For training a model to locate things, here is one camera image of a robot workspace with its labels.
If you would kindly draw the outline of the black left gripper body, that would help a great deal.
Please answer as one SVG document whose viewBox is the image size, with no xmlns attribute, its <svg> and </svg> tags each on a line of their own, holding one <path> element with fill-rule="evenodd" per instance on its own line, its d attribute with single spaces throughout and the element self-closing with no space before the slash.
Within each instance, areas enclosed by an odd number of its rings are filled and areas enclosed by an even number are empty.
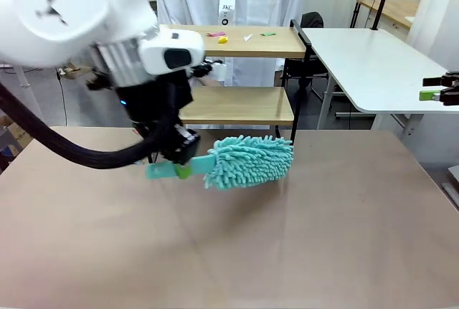
<svg viewBox="0 0 459 309">
<path fill-rule="evenodd" d="M 188 74 L 184 70 L 159 75 L 141 85 L 118 87 L 116 94 L 139 133 L 152 133 L 181 124 L 179 112 L 193 101 Z"/>
</svg>

